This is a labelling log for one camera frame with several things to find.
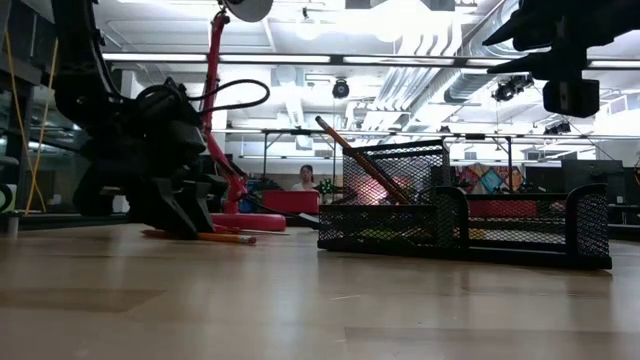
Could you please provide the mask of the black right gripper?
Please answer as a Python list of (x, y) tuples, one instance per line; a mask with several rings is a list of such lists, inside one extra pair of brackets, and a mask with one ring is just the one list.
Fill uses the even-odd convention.
[(563, 43), (579, 50), (530, 53), (487, 72), (527, 72), (534, 79), (580, 78), (586, 69), (584, 49), (607, 45), (634, 30), (640, 30), (640, 0), (518, 0), (518, 9), (482, 42), (484, 46), (511, 39), (515, 50)]

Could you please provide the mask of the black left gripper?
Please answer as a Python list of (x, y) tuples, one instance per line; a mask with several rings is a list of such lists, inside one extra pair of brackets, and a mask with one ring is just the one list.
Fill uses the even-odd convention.
[(74, 122), (88, 134), (81, 154), (89, 161), (74, 193), (76, 209), (110, 213), (113, 197), (103, 189), (115, 187), (129, 202), (132, 222), (184, 239), (213, 233), (211, 185), (199, 174), (205, 150), (200, 115), (185, 88), (164, 82), (134, 98), (102, 84), (74, 90)]

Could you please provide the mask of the orange-yellow pencil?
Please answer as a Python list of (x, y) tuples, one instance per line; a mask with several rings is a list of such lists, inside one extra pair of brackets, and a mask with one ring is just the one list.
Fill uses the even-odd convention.
[(243, 245), (255, 245), (257, 238), (249, 235), (225, 234), (225, 233), (198, 233), (196, 235), (180, 235), (161, 230), (143, 230), (142, 234), (150, 238), (162, 238), (171, 240), (201, 241), (201, 242), (219, 242), (233, 243)]
[(322, 117), (315, 117), (320, 128), (338, 143), (347, 154), (352, 157), (362, 169), (374, 180), (376, 180), (392, 198), (399, 204), (411, 204), (410, 198), (392, 180), (392, 178), (380, 168), (368, 155), (361, 150), (353, 148), (334, 128), (332, 128)]

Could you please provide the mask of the red desk lamp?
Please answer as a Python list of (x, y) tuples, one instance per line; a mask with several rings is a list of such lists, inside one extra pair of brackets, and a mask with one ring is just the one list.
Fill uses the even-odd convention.
[(214, 0), (219, 10), (211, 20), (210, 45), (207, 54), (207, 73), (202, 106), (200, 110), (203, 135), (207, 150), (215, 166), (228, 185), (227, 199), (222, 204), (221, 213), (212, 213), (216, 230), (238, 228), (245, 231), (284, 231), (286, 218), (279, 214), (240, 213), (239, 203), (249, 195), (248, 175), (229, 160), (212, 133), (212, 117), (216, 95), (223, 85), (219, 84), (218, 66), (220, 62), (221, 37), (226, 24), (230, 22), (228, 11), (241, 5), (245, 0)]

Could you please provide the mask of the black mesh desk organizer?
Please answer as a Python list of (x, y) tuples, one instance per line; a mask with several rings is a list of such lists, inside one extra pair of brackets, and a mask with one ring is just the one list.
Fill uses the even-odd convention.
[[(441, 140), (355, 148), (368, 155), (410, 198), (399, 204), (347, 152), (342, 199), (320, 210), (317, 245), (328, 251), (486, 261), (576, 269), (609, 269), (606, 187), (588, 184), (567, 193), (532, 189), (466, 194), (451, 182), (450, 154)], [(562, 215), (537, 218), (471, 217), (473, 200), (564, 201)], [(454, 228), (462, 234), (454, 237)], [(485, 240), (468, 230), (485, 229)], [(364, 229), (392, 230), (383, 241)]]

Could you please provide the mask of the red plastic crate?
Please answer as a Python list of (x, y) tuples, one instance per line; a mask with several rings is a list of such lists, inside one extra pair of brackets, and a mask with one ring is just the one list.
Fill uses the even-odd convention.
[(566, 210), (564, 201), (535, 200), (473, 200), (470, 202), (471, 217), (537, 218), (562, 215)]
[(319, 200), (319, 193), (316, 191), (269, 190), (263, 193), (263, 204), (266, 207), (292, 214), (318, 214)]

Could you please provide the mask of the person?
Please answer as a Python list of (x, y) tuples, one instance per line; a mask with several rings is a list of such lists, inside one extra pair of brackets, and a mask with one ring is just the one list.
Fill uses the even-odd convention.
[(292, 186), (292, 191), (316, 191), (317, 184), (314, 182), (314, 170), (311, 165), (303, 165), (299, 175), (300, 181)]

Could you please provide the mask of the colourful patchwork quilt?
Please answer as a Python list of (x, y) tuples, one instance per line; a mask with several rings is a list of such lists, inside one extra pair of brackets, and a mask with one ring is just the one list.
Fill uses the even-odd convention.
[(519, 167), (489, 166), (481, 163), (454, 166), (451, 182), (466, 194), (489, 195), (517, 191), (525, 182)]

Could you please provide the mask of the silver ventilation duct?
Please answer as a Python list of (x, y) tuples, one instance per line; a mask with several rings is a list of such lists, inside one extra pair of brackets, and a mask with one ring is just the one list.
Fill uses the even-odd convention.
[[(519, 57), (520, 53), (509, 42), (492, 46), (482, 45), (482, 42), (498, 30), (503, 23), (504, 20), (499, 18), (488, 20), (473, 37), (463, 43), (461, 55), (466, 57)], [(494, 75), (487, 75), (486, 72), (474, 74), (466, 73), (465, 69), (457, 69), (453, 76), (453, 82), (444, 91), (444, 100), (453, 104), (464, 103), (494, 78)]]

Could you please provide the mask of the black metal table frame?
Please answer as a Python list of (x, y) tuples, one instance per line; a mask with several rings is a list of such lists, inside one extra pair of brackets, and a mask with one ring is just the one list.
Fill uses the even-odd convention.
[[(321, 130), (311, 130), (311, 129), (301, 129), (301, 128), (292, 128), (292, 129), (261, 129), (259, 130), (259, 132), (261, 134), (264, 135), (264, 147), (263, 147), (263, 167), (262, 167), (262, 175), (263, 177), (266, 177), (267, 174), (267, 157), (268, 157), (268, 149), (271, 145), (273, 145), (275, 142), (277, 142), (280, 137), (282, 135), (291, 135), (291, 136), (307, 136), (307, 137), (319, 137), (321, 138), (325, 143), (328, 144), (328, 146), (331, 148), (331, 150), (333, 151), (333, 156), (332, 157), (324, 157), (323, 159), (328, 160), (331, 159), (333, 162), (333, 168), (332, 168), (332, 176), (335, 177), (336, 175), (336, 164), (337, 164), (337, 153), (336, 153), (336, 141), (333, 141), (332, 143), (328, 140), (327, 135), (324, 131)], [(276, 134), (277, 138), (274, 139), (272, 142), (268, 141), (268, 138), (271, 134)]]
[(508, 166), (508, 187), (509, 192), (514, 191), (513, 187), (513, 141), (509, 135), (501, 134), (483, 134), (483, 133), (439, 133), (438, 137), (442, 140), (447, 138), (463, 139), (467, 141), (485, 141), (491, 140), (507, 154)]

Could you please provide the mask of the black aluminium table frame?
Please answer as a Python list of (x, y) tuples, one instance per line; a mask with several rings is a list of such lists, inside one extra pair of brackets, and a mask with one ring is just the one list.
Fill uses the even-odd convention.
[[(0, 214), (0, 234), (6, 233), (7, 214)], [(110, 216), (89, 216), (79, 214), (21, 214), (19, 230), (50, 230), (60, 228), (109, 226), (127, 224), (129, 218), (125, 214)], [(612, 240), (640, 243), (640, 225), (609, 226), (609, 236)]]

